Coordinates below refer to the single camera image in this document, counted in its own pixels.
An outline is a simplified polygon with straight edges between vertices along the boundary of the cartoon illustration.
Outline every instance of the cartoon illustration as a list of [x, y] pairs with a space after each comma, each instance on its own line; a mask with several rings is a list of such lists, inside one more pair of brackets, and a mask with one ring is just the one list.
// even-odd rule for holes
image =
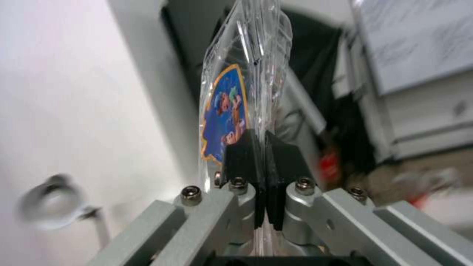
[[222, 115], [222, 113], [230, 109], [230, 101], [233, 103], [233, 109], [240, 107], [241, 96], [238, 94], [236, 88], [236, 86], [233, 86], [228, 94], [226, 92], [219, 92], [216, 95], [213, 107], [218, 115]]
[[226, 68], [214, 88], [204, 113], [201, 152], [206, 160], [222, 162], [225, 146], [236, 143], [248, 126], [245, 84], [238, 65]]
[[222, 143], [224, 145], [230, 145], [236, 143], [243, 132], [245, 131], [245, 121], [243, 119], [239, 120], [238, 124], [235, 125], [235, 132], [230, 131], [222, 137]]

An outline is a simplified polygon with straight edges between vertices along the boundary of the red object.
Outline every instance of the red object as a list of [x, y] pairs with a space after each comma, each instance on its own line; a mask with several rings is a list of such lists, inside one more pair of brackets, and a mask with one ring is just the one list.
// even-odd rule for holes
[[320, 170], [325, 182], [331, 183], [339, 180], [338, 157], [335, 152], [327, 153], [320, 159]]
[[428, 194], [422, 194], [418, 197], [409, 199], [408, 202], [410, 204], [412, 204], [412, 206], [414, 206], [417, 209], [421, 210], [423, 208], [423, 206], [425, 205], [425, 202], [427, 201], [428, 198], [429, 198]]

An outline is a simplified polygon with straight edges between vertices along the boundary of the cartoon character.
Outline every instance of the cartoon character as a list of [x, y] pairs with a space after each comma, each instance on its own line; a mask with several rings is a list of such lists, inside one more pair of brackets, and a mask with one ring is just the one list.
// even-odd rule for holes
[[229, 131], [226, 135], [224, 135], [221, 139], [223, 145], [231, 145], [236, 143], [243, 135], [245, 131], [245, 121], [241, 119], [238, 124], [235, 125], [235, 132]]
[[236, 86], [233, 86], [230, 89], [230, 93], [227, 94], [226, 92], [219, 92], [215, 96], [213, 108], [217, 111], [218, 115], [222, 115], [222, 113], [228, 111], [230, 109], [230, 105], [233, 106], [234, 111], [240, 107], [241, 96], [238, 95], [236, 88]]

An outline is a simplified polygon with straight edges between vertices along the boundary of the metal screw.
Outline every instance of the metal screw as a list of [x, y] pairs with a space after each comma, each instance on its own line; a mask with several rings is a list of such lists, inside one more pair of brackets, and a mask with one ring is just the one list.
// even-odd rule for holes
[[181, 191], [181, 201], [186, 206], [196, 206], [202, 201], [201, 189], [197, 186], [186, 186]]
[[296, 192], [304, 195], [309, 196], [314, 193], [315, 184], [311, 178], [308, 177], [299, 177], [296, 182]]
[[248, 182], [243, 177], [236, 177], [230, 180], [228, 188], [235, 195], [243, 195], [248, 190]]
[[366, 191], [360, 187], [354, 186], [350, 188], [348, 193], [357, 201], [359, 201], [361, 204], [366, 203], [366, 199], [368, 198], [368, 195], [366, 194]]
[[214, 176], [214, 179], [213, 179], [213, 187], [214, 188], [220, 188], [220, 182], [221, 182], [221, 179], [222, 178], [222, 173], [220, 172], [215, 172], [215, 176]]

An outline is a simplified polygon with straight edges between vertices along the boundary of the plastic bag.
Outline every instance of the plastic bag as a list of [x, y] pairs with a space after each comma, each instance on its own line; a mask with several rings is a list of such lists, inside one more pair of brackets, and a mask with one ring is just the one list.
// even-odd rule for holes
[[237, 0], [205, 54], [199, 106], [199, 175], [205, 191], [225, 146], [249, 128], [273, 131], [292, 32], [279, 0]]
[[455, 168], [406, 172], [395, 177], [393, 183], [405, 189], [405, 199], [416, 207], [430, 194], [461, 187], [460, 173]]

